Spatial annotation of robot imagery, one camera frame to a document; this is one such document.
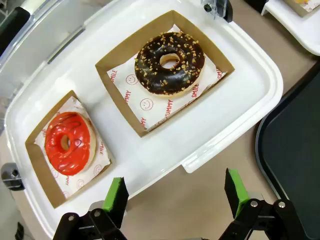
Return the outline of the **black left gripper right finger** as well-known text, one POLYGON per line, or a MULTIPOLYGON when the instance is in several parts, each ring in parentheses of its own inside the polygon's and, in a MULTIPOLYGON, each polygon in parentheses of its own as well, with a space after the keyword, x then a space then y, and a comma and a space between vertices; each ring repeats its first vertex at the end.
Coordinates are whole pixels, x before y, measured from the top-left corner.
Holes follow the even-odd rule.
POLYGON ((307 236, 293 203, 278 199, 273 204, 251 198, 235 169, 225 171, 224 190, 233 221, 221 240, 248 240, 253 231, 263 231, 270 240, 306 240, 307 236))

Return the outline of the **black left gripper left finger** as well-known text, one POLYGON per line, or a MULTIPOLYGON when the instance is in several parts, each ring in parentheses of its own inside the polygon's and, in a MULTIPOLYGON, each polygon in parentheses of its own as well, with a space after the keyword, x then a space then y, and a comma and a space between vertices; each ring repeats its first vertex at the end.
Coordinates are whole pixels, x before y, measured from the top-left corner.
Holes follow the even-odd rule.
POLYGON ((125 240, 121 225, 129 193, 123 177, 115 177, 101 208, 79 216, 65 213, 57 226, 54 240, 125 240))

